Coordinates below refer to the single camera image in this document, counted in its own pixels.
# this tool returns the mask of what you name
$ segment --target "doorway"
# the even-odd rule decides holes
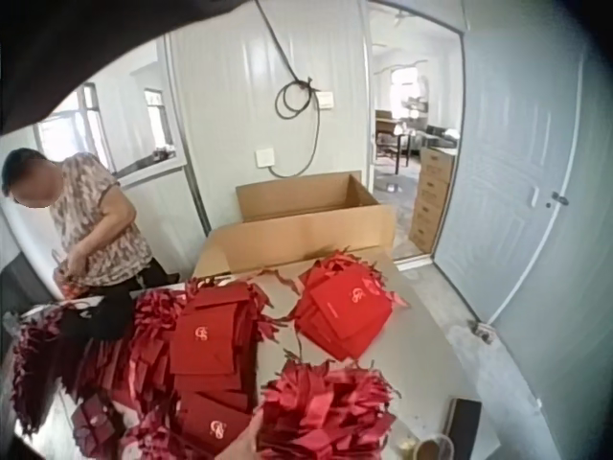
[[[430,254],[461,137],[460,36],[411,12],[369,2],[375,112],[373,195],[396,210],[396,261]]]

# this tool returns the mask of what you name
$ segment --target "hand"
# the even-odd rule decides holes
[[[258,460],[257,438],[263,414],[263,410],[258,410],[249,426],[215,460]]]
[[[66,281],[66,277],[58,266],[54,269],[54,281],[58,286],[63,285]]]
[[[83,251],[81,246],[75,244],[66,258],[66,276],[80,276],[85,272],[87,265],[87,253]]]

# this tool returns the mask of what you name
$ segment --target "white door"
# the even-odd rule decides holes
[[[564,212],[552,193],[564,194],[572,166],[584,39],[546,3],[465,2],[464,139],[434,260],[482,321]]]

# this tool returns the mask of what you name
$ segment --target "floor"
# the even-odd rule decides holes
[[[559,460],[538,402],[505,345],[498,339],[487,345],[470,332],[467,324],[474,316],[435,265],[404,276],[477,386],[501,443],[490,460]]]
[[[420,159],[412,156],[409,166],[406,158],[400,159],[399,174],[394,174],[396,159],[388,156],[379,156],[375,163],[375,187],[373,195],[380,203],[392,204],[396,209],[396,236],[392,256],[395,260],[418,256],[423,251],[418,249],[409,240],[413,205],[418,193],[418,180],[420,177]],[[396,192],[390,192],[394,186]]]

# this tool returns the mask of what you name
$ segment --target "light switch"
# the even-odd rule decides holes
[[[272,148],[256,150],[256,164],[258,168],[275,166],[275,150]]]
[[[334,93],[331,91],[318,91],[316,94],[321,110],[332,110],[334,108]]]

